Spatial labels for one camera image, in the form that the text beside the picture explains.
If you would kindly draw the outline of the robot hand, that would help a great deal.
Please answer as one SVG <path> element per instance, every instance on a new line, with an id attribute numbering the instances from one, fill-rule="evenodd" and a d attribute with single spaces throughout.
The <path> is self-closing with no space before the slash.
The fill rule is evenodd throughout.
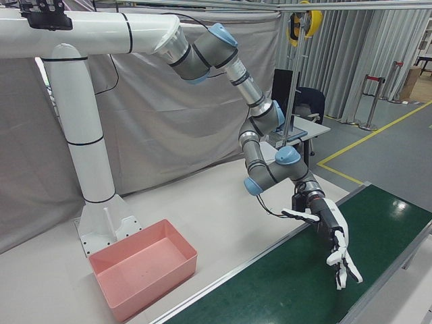
<path id="1" fill-rule="evenodd" d="M 336 289 L 346 287 L 347 277 L 356 283 L 363 282 L 362 275 L 352 261 L 348 252 L 349 229 L 348 224 L 338 206 L 328 198 L 315 198 L 309 204 L 310 213 L 282 209 L 281 214 L 288 218 L 302 220 L 317 225 L 317 231 L 325 235 L 331 245 L 331 254 L 326 263 L 335 267 Z"/>

